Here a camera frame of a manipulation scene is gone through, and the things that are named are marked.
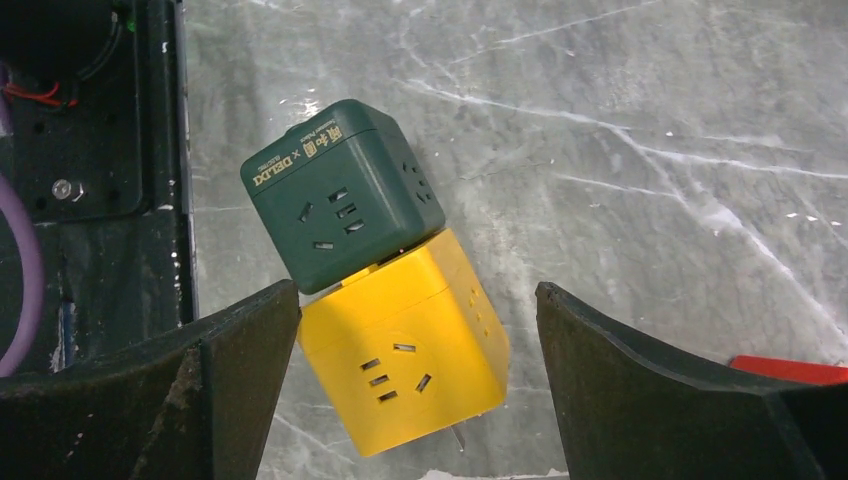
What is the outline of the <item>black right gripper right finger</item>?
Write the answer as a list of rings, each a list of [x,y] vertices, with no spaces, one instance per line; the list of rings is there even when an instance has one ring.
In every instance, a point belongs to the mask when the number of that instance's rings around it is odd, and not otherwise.
[[[537,327],[574,479],[843,479],[847,387],[691,354],[551,282]]]

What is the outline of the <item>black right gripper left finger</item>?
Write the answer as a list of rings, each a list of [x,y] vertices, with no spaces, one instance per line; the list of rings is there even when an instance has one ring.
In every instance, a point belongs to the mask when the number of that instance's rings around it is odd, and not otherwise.
[[[301,318],[279,281],[55,374],[1,382],[5,479],[253,479]]]

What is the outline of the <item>red cube socket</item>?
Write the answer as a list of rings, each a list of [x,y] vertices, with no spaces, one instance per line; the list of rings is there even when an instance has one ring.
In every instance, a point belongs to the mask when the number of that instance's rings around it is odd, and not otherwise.
[[[729,366],[757,375],[810,385],[836,385],[847,382],[847,368],[843,366],[750,355],[734,357]]]

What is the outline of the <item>yellow cube socket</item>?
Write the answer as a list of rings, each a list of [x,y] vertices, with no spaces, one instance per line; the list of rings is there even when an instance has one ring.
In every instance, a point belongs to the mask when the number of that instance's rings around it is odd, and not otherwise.
[[[307,305],[297,338],[364,457],[507,395],[508,336],[450,229]]]

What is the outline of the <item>green cube socket lion print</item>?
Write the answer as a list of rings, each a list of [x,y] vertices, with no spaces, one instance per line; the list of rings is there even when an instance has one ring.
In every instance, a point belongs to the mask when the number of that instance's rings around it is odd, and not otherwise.
[[[446,217],[398,123],[337,101],[248,158],[246,192],[306,295],[443,229]]]

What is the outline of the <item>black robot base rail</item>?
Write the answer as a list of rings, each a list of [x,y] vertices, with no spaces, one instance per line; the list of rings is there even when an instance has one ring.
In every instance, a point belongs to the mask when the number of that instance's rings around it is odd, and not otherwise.
[[[181,1],[5,1],[1,174],[45,286],[18,374],[195,319]]]

